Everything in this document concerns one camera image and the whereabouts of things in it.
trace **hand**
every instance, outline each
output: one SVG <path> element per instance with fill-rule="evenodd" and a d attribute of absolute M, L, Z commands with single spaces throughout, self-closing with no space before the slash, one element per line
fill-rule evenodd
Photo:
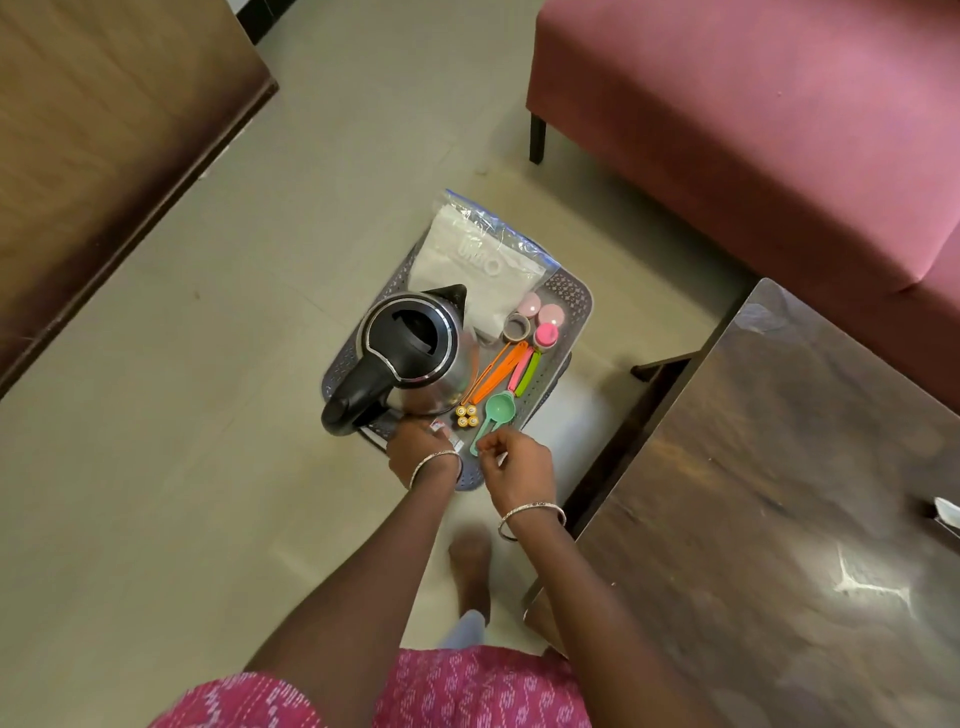
<path fill-rule="evenodd" d="M 409 488 L 414 468 L 431 452 L 453 449 L 444 432 L 433 432 L 428 422 L 413 417 L 404 417 L 396 426 L 394 436 L 387 443 L 387 457 L 390 458 L 390 470 L 400 479 L 404 488 Z M 427 476 L 438 475 L 449 478 L 450 486 L 457 484 L 460 472 L 459 458 L 442 455 L 428 462 L 417 473 L 417 482 Z"/>
<path fill-rule="evenodd" d="M 555 501 L 557 484 L 550 448 L 512 427 L 500 427 L 481 438 L 477 451 L 487 490 L 501 517 L 527 503 Z M 504 452 L 507 459 L 499 466 L 496 460 Z"/>

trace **tile floor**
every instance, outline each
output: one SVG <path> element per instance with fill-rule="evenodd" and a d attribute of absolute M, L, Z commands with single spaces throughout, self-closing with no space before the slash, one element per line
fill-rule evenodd
<path fill-rule="evenodd" d="M 452 187 L 582 278 L 593 318 L 528 431 L 569 490 L 697 349 L 737 264 L 551 133 L 525 160 L 537 0 L 300 0 L 259 49 L 282 90 L 0 402 L 0 724 L 136 726 L 241 667 L 400 498 L 320 424 L 319 381 Z M 494 516 L 485 493 L 448 523 Z M 404 638 L 453 621 L 444 534 Z M 532 580 L 497 552 L 491 641 Z"/>

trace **brown wooden cabinet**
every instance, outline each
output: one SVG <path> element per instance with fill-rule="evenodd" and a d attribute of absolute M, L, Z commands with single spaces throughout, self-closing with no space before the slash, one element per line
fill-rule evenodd
<path fill-rule="evenodd" d="M 275 91 L 226 0 L 0 5 L 0 395 Z"/>

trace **foot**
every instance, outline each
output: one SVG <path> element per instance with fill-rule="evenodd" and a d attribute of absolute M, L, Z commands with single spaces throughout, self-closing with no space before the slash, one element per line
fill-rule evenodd
<path fill-rule="evenodd" d="M 482 523 L 463 526 L 447 551 L 450 570 L 457 585 L 460 616 L 475 609 L 490 624 L 490 560 L 493 545 L 490 531 Z"/>

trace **pink sofa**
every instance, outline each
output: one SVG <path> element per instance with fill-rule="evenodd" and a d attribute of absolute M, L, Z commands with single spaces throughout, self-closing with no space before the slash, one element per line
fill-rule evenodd
<path fill-rule="evenodd" d="M 547 0 L 527 106 L 960 411 L 960 0 Z"/>

